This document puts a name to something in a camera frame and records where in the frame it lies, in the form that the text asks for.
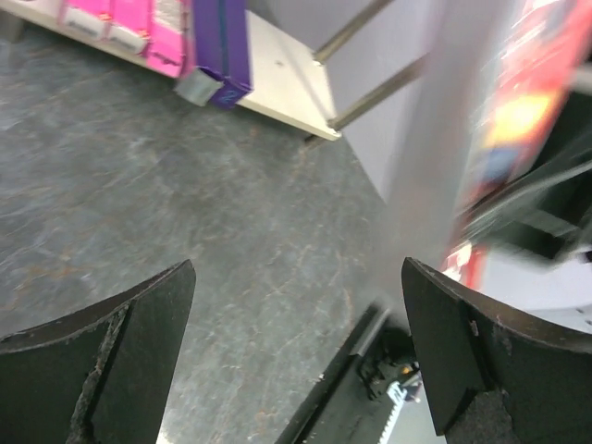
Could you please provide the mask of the holographic purple toothpaste box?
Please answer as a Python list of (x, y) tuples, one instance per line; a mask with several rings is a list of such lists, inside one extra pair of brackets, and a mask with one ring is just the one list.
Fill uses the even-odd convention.
[(190, 1), (186, 62), (176, 93), (204, 106), (223, 85), (222, 43), (218, 1)]

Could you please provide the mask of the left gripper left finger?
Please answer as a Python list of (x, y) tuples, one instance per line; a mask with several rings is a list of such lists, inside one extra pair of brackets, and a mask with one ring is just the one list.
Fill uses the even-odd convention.
[(155, 443), (194, 296), (185, 260), (1, 339), (4, 443)]

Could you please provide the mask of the pink toothpaste box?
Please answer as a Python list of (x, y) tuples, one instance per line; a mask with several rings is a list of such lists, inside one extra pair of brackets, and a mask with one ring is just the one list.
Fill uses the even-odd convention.
[(59, 24), (92, 40), (103, 40), (111, 22), (111, 4), (109, 0), (64, 0)]
[(106, 39), (120, 49), (141, 56), (150, 39), (152, 2), (116, 0)]
[(146, 66), (171, 79), (178, 79), (186, 62), (191, 1), (155, 0), (152, 2)]

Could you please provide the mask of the red 3D toothpaste box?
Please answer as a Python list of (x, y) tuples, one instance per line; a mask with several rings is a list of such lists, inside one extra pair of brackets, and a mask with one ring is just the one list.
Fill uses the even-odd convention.
[(415, 257), (470, 281), (485, 249), (462, 239), (473, 206), (526, 174), (591, 51), (587, 1), (449, 1), (423, 56), (392, 176), (376, 283), (401, 296)]

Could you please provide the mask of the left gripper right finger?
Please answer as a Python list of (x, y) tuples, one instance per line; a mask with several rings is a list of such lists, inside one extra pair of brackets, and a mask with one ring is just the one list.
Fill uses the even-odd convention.
[(411, 257), (401, 284), (437, 435), (449, 443), (590, 442), (590, 334)]

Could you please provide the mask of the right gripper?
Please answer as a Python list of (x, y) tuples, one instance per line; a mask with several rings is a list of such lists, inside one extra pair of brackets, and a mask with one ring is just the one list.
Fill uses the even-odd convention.
[(557, 264), (591, 260), (591, 66), (573, 74), (566, 106), (531, 169), (473, 206), (462, 239)]

